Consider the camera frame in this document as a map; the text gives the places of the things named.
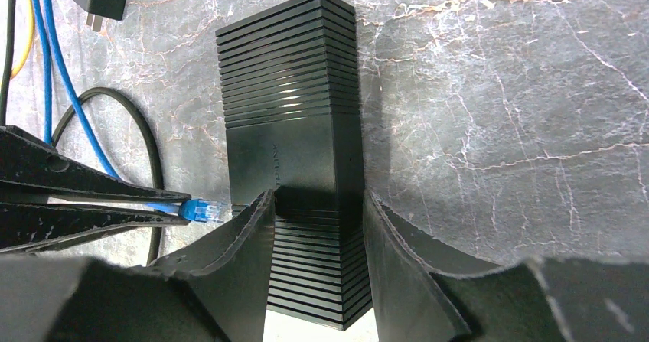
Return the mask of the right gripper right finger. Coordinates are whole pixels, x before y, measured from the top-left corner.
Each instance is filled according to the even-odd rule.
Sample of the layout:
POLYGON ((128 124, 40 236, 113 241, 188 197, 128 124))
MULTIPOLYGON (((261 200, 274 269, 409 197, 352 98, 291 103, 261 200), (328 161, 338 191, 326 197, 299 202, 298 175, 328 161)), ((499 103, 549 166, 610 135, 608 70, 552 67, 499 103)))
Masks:
POLYGON ((381 341, 648 339, 646 259, 498 265, 421 231, 371 191, 363 225, 381 341))

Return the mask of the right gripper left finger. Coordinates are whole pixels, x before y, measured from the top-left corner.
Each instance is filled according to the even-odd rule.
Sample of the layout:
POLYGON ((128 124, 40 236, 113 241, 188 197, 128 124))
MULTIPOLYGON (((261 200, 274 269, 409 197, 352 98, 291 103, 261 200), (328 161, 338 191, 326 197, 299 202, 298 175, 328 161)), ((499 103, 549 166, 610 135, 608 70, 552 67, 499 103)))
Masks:
POLYGON ((3 341, 260 341, 275 198, 148 267, 89 257, 1 258, 3 341))

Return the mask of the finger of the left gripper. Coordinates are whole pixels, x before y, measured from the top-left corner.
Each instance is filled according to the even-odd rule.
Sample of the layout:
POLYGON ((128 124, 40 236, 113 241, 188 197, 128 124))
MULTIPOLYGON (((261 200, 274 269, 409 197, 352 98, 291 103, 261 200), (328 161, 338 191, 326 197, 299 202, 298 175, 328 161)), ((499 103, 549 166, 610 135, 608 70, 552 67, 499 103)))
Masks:
POLYGON ((130 184, 58 153, 23 129, 1 127, 1 199, 179 203, 189 194, 130 184))
POLYGON ((82 204, 1 204, 1 252, 65 249, 136 227, 186 226, 177 215, 82 204))

